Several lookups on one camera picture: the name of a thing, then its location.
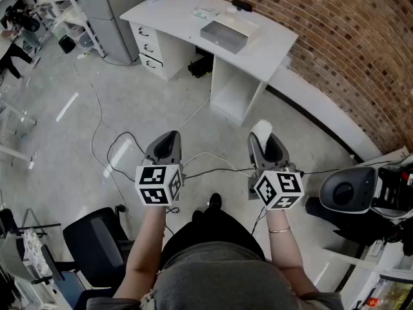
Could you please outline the white cardboard box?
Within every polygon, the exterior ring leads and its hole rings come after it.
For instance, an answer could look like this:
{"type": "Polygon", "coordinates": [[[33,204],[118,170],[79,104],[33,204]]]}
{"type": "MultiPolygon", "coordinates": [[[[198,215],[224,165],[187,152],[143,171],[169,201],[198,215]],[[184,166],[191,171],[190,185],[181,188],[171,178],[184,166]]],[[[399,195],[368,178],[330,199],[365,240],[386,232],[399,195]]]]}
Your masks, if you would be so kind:
{"type": "Polygon", "coordinates": [[[260,33],[260,27],[241,16],[218,15],[200,30],[202,38],[237,54],[253,42],[260,33]]]}

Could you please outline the person's grey shirt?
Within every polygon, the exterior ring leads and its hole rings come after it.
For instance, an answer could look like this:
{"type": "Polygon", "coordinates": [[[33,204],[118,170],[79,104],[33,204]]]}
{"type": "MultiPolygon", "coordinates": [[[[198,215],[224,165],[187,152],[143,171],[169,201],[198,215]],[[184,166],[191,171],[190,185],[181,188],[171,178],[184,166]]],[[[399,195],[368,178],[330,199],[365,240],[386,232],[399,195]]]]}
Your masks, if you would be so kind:
{"type": "Polygon", "coordinates": [[[283,273],[226,242],[199,243],[171,257],[140,301],[91,298],[86,310],[344,310],[338,293],[297,296],[283,273]]]}

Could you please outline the black office chair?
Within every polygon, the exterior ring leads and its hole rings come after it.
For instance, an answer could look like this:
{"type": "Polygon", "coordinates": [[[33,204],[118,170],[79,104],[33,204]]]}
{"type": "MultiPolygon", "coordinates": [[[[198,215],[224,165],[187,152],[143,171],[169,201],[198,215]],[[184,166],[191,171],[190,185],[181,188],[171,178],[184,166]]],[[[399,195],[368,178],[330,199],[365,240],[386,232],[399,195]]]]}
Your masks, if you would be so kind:
{"type": "Polygon", "coordinates": [[[92,287],[118,288],[134,242],[124,232],[124,205],[105,207],[78,219],[63,230],[66,246],[92,287]]]}

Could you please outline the white desk with drawers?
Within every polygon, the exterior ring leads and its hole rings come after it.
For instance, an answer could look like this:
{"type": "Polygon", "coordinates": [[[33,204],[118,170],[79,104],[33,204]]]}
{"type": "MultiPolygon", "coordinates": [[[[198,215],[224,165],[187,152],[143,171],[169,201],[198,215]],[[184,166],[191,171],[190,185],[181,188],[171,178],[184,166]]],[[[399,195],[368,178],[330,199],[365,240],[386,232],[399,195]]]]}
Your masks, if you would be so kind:
{"type": "Polygon", "coordinates": [[[236,16],[257,24],[259,36],[233,54],[204,39],[200,30],[209,24],[192,15],[202,6],[225,15],[230,6],[224,0],[146,0],[125,12],[121,18],[153,28],[161,51],[166,80],[173,78],[194,60],[200,48],[214,57],[210,107],[242,125],[257,97],[276,73],[278,66],[297,39],[297,34],[255,12],[240,11],[236,16]]]}

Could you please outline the black metal frame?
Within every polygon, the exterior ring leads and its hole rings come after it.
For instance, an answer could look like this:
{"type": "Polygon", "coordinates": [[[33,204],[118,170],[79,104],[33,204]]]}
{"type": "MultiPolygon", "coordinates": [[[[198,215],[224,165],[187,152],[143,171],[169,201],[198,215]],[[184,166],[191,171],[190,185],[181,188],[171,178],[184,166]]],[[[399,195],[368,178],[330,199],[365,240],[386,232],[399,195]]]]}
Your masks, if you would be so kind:
{"type": "Polygon", "coordinates": [[[34,231],[40,231],[41,236],[46,235],[45,229],[52,227],[59,227],[60,223],[53,223],[47,225],[41,225],[37,219],[34,211],[31,208],[27,208],[24,215],[21,226],[18,227],[14,215],[9,208],[4,208],[0,210],[0,238],[6,238],[8,234],[22,235],[25,231],[33,229],[34,231]],[[35,222],[35,225],[25,225],[28,215],[31,214],[35,222]]]}

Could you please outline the white shelf rack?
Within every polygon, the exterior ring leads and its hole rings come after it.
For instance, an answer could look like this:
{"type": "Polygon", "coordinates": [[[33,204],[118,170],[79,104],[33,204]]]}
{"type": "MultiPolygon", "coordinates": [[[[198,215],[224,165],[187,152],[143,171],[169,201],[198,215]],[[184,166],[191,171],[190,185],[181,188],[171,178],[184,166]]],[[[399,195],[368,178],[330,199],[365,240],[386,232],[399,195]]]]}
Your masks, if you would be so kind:
{"type": "Polygon", "coordinates": [[[56,37],[70,37],[83,51],[105,53],[79,0],[29,0],[36,16],[56,37]]]}

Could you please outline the grey metal cabinet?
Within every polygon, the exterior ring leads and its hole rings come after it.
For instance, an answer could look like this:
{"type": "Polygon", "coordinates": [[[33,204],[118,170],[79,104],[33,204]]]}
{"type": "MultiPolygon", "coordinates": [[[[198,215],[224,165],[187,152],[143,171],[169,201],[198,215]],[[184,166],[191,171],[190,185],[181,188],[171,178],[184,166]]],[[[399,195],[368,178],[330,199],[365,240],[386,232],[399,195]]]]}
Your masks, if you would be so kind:
{"type": "Polygon", "coordinates": [[[104,53],[120,63],[132,64],[139,49],[128,21],[121,15],[146,0],[79,0],[104,53]]]}

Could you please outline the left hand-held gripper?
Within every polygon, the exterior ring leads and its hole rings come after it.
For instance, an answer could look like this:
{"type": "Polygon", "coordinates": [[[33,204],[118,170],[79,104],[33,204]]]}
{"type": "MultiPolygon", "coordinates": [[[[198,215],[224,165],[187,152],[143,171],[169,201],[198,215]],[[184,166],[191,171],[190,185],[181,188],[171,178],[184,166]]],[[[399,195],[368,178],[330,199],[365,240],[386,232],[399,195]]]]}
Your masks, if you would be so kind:
{"type": "MultiPolygon", "coordinates": [[[[152,160],[180,160],[181,135],[177,130],[156,138],[146,149],[146,158],[152,160]]],[[[183,165],[155,165],[145,160],[136,167],[135,189],[144,206],[169,206],[179,200],[184,184],[183,165]]]]}

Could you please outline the person's black trousers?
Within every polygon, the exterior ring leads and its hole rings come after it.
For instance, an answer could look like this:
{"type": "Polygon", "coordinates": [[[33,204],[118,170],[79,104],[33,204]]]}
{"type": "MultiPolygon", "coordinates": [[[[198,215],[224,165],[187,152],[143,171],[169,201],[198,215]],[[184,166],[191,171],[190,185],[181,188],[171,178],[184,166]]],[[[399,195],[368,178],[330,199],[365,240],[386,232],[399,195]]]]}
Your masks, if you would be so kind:
{"type": "Polygon", "coordinates": [[[232,243],[265,259],[261,246],[242,224],[221,209],[208,208],[203,211],[201,221],[188,222],[167,241],[161,253],[160,268],[180,251],[207,242],[232,243]]]}

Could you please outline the black case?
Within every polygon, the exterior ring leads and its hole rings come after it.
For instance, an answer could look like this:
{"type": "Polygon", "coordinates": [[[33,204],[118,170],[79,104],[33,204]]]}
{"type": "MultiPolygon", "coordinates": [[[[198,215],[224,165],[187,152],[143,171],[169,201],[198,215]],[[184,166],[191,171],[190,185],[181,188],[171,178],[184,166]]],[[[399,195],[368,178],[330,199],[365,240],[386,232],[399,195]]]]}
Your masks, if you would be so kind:
{"type": "Polygon", "coordinates": [[[252,12],[253,7],[250,3],[242,0],[232,0],[232,5],[236,7],[238,10],[244,10],[246,12],[252,12]]]}

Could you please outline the white and black robot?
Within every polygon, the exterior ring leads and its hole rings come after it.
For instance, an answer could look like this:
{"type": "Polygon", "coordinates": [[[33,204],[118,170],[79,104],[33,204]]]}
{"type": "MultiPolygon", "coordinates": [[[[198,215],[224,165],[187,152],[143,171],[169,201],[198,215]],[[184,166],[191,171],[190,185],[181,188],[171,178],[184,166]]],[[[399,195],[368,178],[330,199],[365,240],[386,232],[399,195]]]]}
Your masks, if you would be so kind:
{"type": "Polygon", "coordinates": [[[336,227],[360,245],[401,242],[413,256],[413,154],[381,167],[341,169],[323,182],[319,196],[305,203],[308,214],[336,227]]]}

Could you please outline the white green wet wipes pack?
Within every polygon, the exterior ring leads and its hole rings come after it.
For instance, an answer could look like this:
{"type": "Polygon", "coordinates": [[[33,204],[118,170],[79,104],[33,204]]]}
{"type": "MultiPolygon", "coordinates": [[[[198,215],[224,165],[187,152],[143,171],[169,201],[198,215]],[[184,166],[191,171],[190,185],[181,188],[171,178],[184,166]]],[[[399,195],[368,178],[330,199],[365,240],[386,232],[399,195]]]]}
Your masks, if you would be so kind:
{"type": "Polygon", "coordinates": [[[192,15],[207,21],[213,21],[219,15],[219,11],[213,8],[197,6],[193,9],[192,15]]]}

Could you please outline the white desk drawer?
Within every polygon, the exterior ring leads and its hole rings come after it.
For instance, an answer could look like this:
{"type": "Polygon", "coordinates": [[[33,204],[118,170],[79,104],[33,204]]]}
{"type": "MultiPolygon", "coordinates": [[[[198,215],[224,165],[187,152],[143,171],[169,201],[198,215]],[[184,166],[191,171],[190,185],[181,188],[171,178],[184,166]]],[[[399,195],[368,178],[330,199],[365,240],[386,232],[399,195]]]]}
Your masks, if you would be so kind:
{"type": "Polygon", "coordinates": [[[139,25],[137,23],[130,22],[130,27],[132,29],[132,33],[136,40],[147,41],[151,43],[157,43],[157,32],[155,29],[139,25]]]}
{"type": "Polygon", "coordinates": [[[145,54],[140,54],[139,58],[141,60],[141,64],[151,73],[159,76],[162,79],[166,79],[164,66],[158,60],[155,60],[145,54]]]}
{"type": "Polygon", "coordinates": [[[136,39],[137,46],[139,48],[140,53],[150,56],[154,59],[161,59],[161,51],[157,44],[142,40],[136,39]]]}

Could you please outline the person's right forearm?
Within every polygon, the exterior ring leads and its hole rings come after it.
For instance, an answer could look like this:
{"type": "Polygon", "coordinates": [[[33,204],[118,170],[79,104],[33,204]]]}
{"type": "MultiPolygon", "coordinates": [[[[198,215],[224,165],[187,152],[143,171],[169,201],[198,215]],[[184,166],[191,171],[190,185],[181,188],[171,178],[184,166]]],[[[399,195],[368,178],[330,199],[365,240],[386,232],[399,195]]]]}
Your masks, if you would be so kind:
{"type": "Polygon", "coordinates": [[[301,297],[318,292],[305,273],[303,259],[284,211],[266,211],[272,263],[301,297]]]}

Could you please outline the person's left forearm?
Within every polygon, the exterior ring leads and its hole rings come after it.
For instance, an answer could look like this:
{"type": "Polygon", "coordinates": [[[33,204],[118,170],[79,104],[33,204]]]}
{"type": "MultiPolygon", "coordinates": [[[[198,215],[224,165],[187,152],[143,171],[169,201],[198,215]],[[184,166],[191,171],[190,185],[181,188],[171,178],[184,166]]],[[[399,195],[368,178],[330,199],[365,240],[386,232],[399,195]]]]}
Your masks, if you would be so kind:
{"type": "Polygon", "coordinates": [[[153,288],[161,261],[166,209],[146,207],[139,234],[126,263],[125,277],[114,298],[139,301],[153,288]]]}

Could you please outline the black router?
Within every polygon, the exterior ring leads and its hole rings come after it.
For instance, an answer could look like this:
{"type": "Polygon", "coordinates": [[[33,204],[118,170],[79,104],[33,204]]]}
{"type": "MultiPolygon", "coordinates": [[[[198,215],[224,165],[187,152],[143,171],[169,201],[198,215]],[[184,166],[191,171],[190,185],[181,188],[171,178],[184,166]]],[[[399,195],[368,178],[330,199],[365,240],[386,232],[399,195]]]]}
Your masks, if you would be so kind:
{"type": "Polygon", "coordinates": [[[188,71],[196,78],[201,78],[213,71],[213,56],[203,56],[195,62],[190,62],[188,71]]]}

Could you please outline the white table frame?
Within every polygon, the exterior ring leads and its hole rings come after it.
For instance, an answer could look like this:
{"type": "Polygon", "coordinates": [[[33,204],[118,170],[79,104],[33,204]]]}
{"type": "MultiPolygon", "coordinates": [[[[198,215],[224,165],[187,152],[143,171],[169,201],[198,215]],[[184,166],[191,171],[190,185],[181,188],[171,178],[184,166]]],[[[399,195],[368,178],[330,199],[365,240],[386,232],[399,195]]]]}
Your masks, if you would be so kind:
{"type": "Polygon", "coordinates": [[[8,133],[16,135],[16,132],[12,132],[8,129],[8,120],[11,113],[14,113],[21,121],[27,121],[32,125],[37,125],[37,121],[28,117],[23,111],[18,110],[5,99],[0,98],[0,152],[11,155],[15,158],[28,162],[28,169],[31,170],[34,166],[34,157],[23,154],[17,150],[11,149],[5,145],[6,136],[8,133]]]}

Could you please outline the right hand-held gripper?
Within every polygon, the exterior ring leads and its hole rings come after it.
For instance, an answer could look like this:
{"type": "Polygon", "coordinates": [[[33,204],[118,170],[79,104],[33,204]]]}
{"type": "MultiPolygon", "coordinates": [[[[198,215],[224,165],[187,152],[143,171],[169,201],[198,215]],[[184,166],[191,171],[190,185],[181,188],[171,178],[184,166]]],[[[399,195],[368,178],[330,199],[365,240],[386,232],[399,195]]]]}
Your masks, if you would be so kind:
{"type": "Polygon", "coordinates": [[[301,173],[290,160],[283,159],[283,144],[271,133],[263,152],[257,136],[247,139],[254,172],[248,177],[248,199],[260,200],[266,210],[287,210],[304,195],[301,173]]]}

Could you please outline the patterned white cloth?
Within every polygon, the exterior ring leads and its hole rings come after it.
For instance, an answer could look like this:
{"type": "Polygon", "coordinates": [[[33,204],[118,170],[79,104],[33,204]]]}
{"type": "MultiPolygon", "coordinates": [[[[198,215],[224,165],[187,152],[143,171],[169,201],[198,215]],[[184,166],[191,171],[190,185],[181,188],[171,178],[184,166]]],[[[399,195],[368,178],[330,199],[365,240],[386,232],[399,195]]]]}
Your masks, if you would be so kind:
{"type": "Polygon", "coordinates": [[[23,233],[23,245],[25,248],[25,259],[28,259],[35,272],[40,276],[48,276],[49,266],[41,251],[43,246],[41,232],[29,229],[23,233]]]}

